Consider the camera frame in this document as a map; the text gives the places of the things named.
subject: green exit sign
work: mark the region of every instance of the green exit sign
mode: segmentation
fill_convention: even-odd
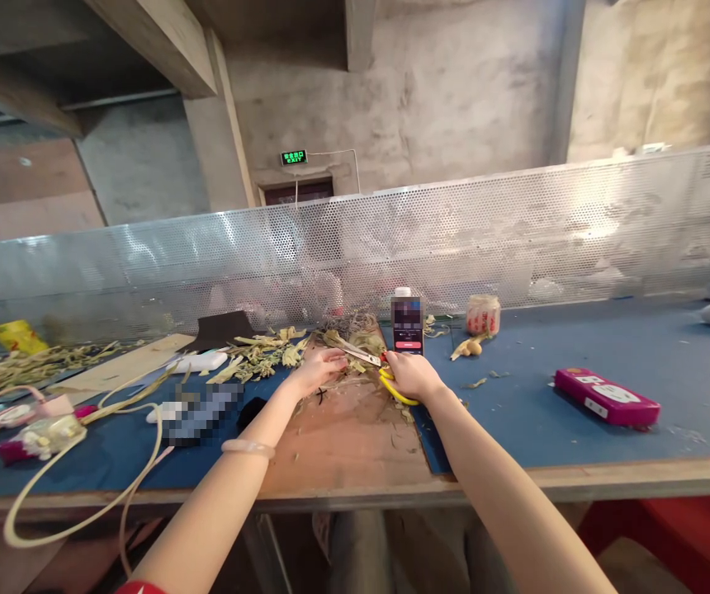
[[[308,153],[306,151],[289,151],[281,153],[281,165],[296,165],[297,163],[307,163]]]

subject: forearm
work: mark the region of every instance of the forearm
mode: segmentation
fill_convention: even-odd
[[[428,409],[452,470],[521,592],[614,592],[567,521],[449,389]]]
[[[239,439],[275,447],[297,398],[282,384]],[[247,518],[267,472],[262,455],[223,455],[135,570],[168,594],[206,594]]]

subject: pink container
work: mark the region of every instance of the pink container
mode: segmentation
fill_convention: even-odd
[[[554,385],[610,425],[648,427],[658,422],[660,405],[591,370],[558,370]]]
[[[495,295],[471,295],[468,299],[468,333],[472,336],[488,330],[495,336],[501,329],[501,303]]]

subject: doorway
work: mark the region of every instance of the doorway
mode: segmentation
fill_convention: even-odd
[[[333,196],[333,178],[301,181],[297,187],[297,201],[307,202]],[[295,184],[264,190],[264,204],[274,206],[295,201]]]

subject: blue table surface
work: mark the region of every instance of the blue table surface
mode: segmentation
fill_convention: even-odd
[[[503,313],[497,338],[478,358],[448,360],[452,338],[427,340],[427,357],[443,380],[469,403],[474,417],[524,467],[622,463],[710,457],[710,327],[695,312],[703,303],[677,299],[625,299]],[[464,339],[456,330],[453,341]],[[562,367],[585,367],[624,384],[662,406],[659,425],[648,433],[611,427],[548,386]],[[491,370],[510,373],[500,379]],[[285,370],[248,383],[241,407],[269,398]],[[478,389],[463,384],[487,377]],[[181,375],[145,402],[173,399]],[[206,389],[193,376],[187,389]],[[430,446],[424,412],[419,431]],[[89,427],[84,443],[69,452],[33,493],[119,491],[142,470],[154,446],[146,411],[116,415]],[[220,443],[235,435],[235,413],[202,445],[175,450],[143,482],[143,489],[193,488],[220,456]],[[2,437],[12,436],[6,432]],[[445,460],[428,449],[433,469]],[[0,497],[15,496],[41,466],[27,461],[3,468]]]

